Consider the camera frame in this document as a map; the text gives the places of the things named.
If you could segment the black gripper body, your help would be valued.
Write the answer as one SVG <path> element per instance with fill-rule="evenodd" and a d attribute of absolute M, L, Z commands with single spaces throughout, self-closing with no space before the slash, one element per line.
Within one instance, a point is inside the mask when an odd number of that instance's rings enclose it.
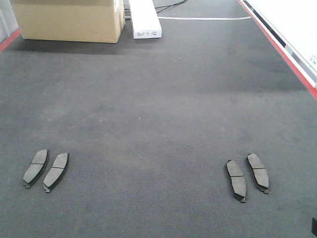
<path fill-rule="evenodd" d="M 312 218 L 312 227 L 311 227 L 312 234 L 317 234 L 317 219 Z"/>

